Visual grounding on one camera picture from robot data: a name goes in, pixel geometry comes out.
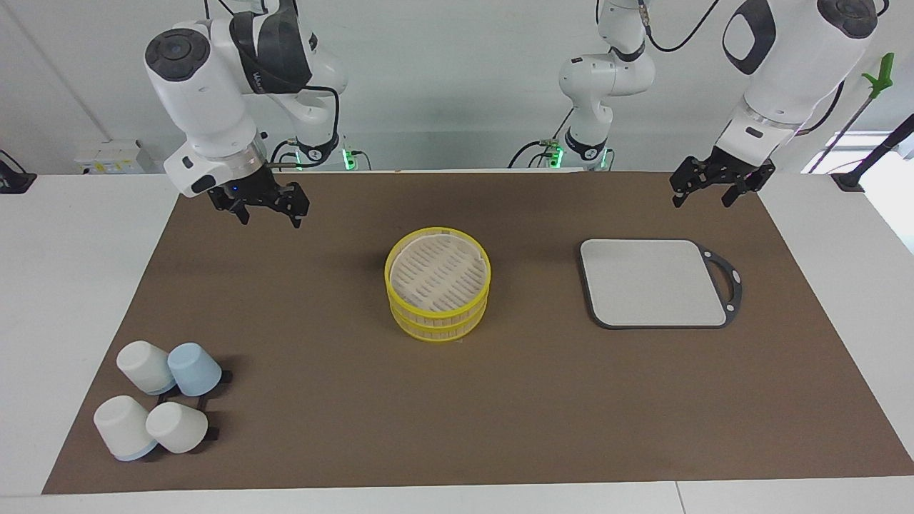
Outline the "white plastic cup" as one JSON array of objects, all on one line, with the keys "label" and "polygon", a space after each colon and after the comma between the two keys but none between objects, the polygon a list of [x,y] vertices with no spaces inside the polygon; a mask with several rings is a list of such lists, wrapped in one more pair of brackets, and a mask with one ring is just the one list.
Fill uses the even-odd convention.
[{"label": "white plastic cup", "polygon": [[158,442],[146,429],[149,412],[129,395],[105,400],[94,412],[94,424],[115,459],[131,462],[148,455]]},{"label": "white plastic cup", "polygon": [[176,387],[169,355],[148,341],[133,341],[116,356],[116,364],[128,381],[146,395],[161,395]]},{"label": "white plastic cup", "polygon": [[203,442],[209,429],[208,416],[195,408],[166,401],[146,418],[146,430],[171,453],[187,453]]}]

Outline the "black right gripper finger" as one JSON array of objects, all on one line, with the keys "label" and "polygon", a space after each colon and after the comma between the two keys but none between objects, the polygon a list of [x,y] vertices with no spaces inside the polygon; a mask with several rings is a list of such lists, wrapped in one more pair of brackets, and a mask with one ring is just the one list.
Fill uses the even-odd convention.
[{"label": "black right gripper finger", "polygon": [[310,201],[299,183],[288,183],[278,189],[278,211],[287,215],[293,227],[298,230],[301,222],[307,217]]},{"label": "black right gripper finger", "polygon": [[231,213],[235,215],[242,225],[248,224],[249,213],[244,201],[232,198],[225,191],[208,191],[208,197],[216,211]]}]

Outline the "white wall socket box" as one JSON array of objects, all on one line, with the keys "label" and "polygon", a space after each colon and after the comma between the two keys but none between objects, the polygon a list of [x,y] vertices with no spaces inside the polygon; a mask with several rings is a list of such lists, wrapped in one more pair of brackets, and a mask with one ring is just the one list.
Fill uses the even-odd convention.
[{"label": "white wall socket box", "polygon": [[81,173],[153,173],[156,165],[140,140],[79,144],[73,162]]}]

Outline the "yellow steamer tier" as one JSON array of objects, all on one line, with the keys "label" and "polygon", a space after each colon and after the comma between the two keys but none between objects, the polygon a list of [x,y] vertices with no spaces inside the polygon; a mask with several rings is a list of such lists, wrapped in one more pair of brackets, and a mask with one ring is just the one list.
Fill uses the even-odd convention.
[{"label": "yellow steamer tier", "polygon": [[412,231],[386,255],[384,283],[391,308],[431,320],[457,318],[482,306],[493,266],[482,244],[456,228]]},{"label": "yellow steamer tier", "polygon": [[397,326],[408,336],[425,343],[459,341],[470,334],[483,319],[488,300],[483,299],[465,313],[452,318],[422,318],[389,299],[391,313]]}]

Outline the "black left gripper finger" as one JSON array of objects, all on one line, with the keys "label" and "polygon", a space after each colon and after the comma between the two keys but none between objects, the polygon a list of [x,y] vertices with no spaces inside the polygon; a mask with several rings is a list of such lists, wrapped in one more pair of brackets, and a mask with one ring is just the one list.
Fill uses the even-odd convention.
[{"label": "black left gripper finger", "polygon": [[682,160],[673,175],[670,176],[670,186],[673,190],[672,202],[676,208],[681,208],[688,197],[710,185],[706,176],[708,163],[696,157],[686,157]]},{"label": "black left gripper finger", "polygon": [[775,166],[761,166],[748,175],[738,176],[728,191],[722,195],[722,205],[730,208],[741,196],[760,192],[774,171]]}]

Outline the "yellow steamer bottom tier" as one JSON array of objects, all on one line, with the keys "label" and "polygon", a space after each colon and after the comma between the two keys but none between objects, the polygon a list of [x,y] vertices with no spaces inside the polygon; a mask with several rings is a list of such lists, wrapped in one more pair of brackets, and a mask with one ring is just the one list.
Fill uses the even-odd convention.
[{"label": "yellow steamer bottom tier", "polygon": [[391,313],[397,326],[408,336],[425,343],[459,341],[470,334],[483,319],[488,300],[483,299],[465,313],[452,318],[422,318],[389,299]]}]

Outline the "yellow steamer top tier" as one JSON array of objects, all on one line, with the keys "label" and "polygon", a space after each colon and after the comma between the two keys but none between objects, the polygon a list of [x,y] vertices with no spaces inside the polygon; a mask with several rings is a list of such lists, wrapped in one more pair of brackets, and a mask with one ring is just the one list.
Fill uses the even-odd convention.
[{"label": "yellow steamer top tier", "polygon": [[386,255],[384,283],[391,308],[431,320],[457,318],[482,306],[493,266],[482,244],[456,228],[412,231]]}]

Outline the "black cup rack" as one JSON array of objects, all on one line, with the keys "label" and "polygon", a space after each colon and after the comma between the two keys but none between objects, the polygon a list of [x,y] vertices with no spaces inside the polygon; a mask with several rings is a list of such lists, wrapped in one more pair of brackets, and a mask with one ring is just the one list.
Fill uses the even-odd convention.
[{"label": "black cup rack", "polygon": [[[193,408],[196,410],[199,410],[199,412],[207,413],[208,412],[208,402],[209,402],[210,397],[214,397],[216,391],[218,391],[219,388],[228,386],[228,384],[231,384],[232,381],[233,381],[232,371],[222,370],[219,381],[218,381],[218,383],[216,383],[216,387],[213,388],[213,390],[210,390],[208,393],[204,393],[203,395],[196,396],[195,398],[191,397],[191,399],[196,399],[196,404],[193,406]],[[170,387],[169,390],[166,390],[166,391],[164,391],[164,393],[161,393],[158,395],[158,398],[156,400],[156,407],[166,403],[167,401],[170,401],[170,400],[173,400],[176,398],[186,398],[186,395],[182,393],[182,391],[179,388],[179,385],[174,384],[174,386]],[[205,435],[203,436],[203,439],[201,440],[201,442],[209,443],[209,442],[218,441],[219,436],[220,436],[219,427],[215,426],[213,424],[209,424],[208,430],[206,431]]]}]

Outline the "brown table mat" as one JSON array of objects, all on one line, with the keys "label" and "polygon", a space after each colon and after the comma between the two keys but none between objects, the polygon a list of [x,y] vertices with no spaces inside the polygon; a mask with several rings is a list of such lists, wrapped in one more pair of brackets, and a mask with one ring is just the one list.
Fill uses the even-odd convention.
[{"label": "brown table mat", "polygon": [[[297,176],[299,230],[180,198],[44,487],[405,487],[914,475],[914,460],[757,196],[682,208],[662,173]],[[493,261],[482,323],[431,345],[392,319],[386,254],[469,233]],[[588,312],[588,238],[688,238],[734,264],[722,329],[608,330]],[[133,341],[193,341],[233,372],[199,451],[112,458],[95,410],[133,385]]]}]

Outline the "green tipped pole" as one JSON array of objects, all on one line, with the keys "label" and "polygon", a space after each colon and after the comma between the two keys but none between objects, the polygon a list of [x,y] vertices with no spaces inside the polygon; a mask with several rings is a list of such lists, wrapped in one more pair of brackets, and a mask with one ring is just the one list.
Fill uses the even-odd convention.
[{"label": "green tipped pole", "polygon": [[842,127],[842,129],[839,130],[839,133],[832,137],[832,140],[826,149],[820,153],[819,159],[817,159],[816,162],[810,167],[808,173],[813,173],[820,166],[823,160],[826,159],[826,156],[828,156],[829,153],[835,149],[839,140],[841,140],[842,137],[850,130],[850,128],[854,126],[854,123],[859,119],[859,117],[865,113],[865,110],[869,107],[869,105],[871,105],[872,102],[878,98],[883,91],[888,90],[893,85],[891,75],[893,71],[894,58],[894,52],[888,52],[882,56],[882,59],[879,61],[879,69],[877,75],[873,76],[869,73],[862,74],[862,77],[866,79],[866,81],[868,81],[870,84],[868,97],[866,97],[865,101],[861,104],[858,110],[856,110],[848,122]]}]

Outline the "black stand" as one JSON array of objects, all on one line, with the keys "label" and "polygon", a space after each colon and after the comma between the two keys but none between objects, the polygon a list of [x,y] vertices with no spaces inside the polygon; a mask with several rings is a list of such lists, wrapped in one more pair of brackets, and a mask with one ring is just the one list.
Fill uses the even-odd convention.
[{"label": "black stand", "polygon": [[856,167],[847,173],[832,173],[832,180],[844,192],[865,191],[860,182],[862,177],[879,160],[894,152],[905,160],[914,159],[914,113],[895,127],[881,143],[878,144]]}]

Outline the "black desk device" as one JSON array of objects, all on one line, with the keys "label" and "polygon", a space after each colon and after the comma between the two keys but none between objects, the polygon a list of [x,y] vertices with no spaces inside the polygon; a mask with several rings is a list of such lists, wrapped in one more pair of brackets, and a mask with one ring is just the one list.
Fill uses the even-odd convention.
[{"label": "black desk device", "polygon": [[0,194],[24,194],[37,179],[6,150],[0,148]]}]

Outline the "light blue plastic cup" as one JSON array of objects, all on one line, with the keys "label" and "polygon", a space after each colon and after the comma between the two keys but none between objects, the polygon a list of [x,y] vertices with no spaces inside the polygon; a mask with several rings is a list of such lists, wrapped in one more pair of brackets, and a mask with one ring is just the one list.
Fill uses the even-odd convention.
[{"label": "light blue plastic cup", "polygon": [[167,357],[171,374],[186,397],[206,395],[221,381],[223,370],[212,355],[196,342],[175,347]]}]

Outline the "grey cutting board dark rim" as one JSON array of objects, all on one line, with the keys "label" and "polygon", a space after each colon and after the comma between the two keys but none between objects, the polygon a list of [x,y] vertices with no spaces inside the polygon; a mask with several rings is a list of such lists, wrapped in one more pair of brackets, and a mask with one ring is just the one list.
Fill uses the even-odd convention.
[{"label": "grey cutting board dark rim", "polygon": [[578,263],[588,311],[604,329],[719,329],[740,313],[738,271],[688,238],[588,238]]}]

